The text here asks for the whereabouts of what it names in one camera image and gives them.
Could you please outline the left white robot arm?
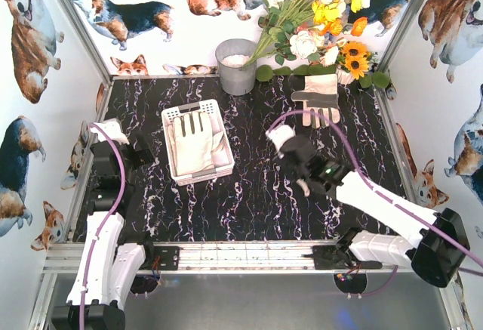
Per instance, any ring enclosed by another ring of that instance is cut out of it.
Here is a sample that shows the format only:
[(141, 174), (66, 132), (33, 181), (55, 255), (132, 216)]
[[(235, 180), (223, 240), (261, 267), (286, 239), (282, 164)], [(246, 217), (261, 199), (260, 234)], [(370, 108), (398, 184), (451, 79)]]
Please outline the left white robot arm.
[(55, 329), (124, 329), (125, 301), (146, 261), (146, 237), (122, 237), (135, 187), (131, 172), (145, 164), (123, 133), (110, 136), (92, 123), (97, 182), (89, 192), (87, 232), (75, 282), (63, 306), (55, 307)]

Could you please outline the white grey glove back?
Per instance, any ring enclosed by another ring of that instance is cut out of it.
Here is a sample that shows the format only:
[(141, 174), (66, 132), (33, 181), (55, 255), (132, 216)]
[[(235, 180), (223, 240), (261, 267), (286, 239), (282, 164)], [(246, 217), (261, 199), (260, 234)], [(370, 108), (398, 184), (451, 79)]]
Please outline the white grey glove back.
[(305, 111), (302, 124), (305, 127), (317, 129), (329, 126), (324, 119), (312, 113), (322, 114), (333, 123), (340, 121), (336, 74), (306, 76), (304, 89), (294, 91), (291, 99), (293, 102), (302, 103)]

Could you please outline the white plastic storage basket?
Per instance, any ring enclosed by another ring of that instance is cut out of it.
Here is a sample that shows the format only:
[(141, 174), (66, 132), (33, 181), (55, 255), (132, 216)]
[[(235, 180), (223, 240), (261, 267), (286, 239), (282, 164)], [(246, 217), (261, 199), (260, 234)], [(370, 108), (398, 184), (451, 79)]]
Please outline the white plastic storage basket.
[(162, 111), (171, 177), (187, 186), (232, 174), (234, 157), (215, 99)]

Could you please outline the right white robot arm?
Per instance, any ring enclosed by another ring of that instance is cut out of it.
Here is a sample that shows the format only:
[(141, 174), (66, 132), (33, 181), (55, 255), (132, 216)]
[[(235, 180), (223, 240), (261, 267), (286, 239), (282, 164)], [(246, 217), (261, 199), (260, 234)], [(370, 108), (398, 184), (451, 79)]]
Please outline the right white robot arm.
[(339, 159), (316, 152), (312, 141), (288, 131), (272, 142), (288, 173), (305, 192), (327, 195), (363, 211), (395, 231), (394, 236), (361, 230), (344, 241), (361, 262), (410, 267), (422, 280), (446, 287), (470, 250), (461, 216), (445, 208), (423, 208), (382, 188)]

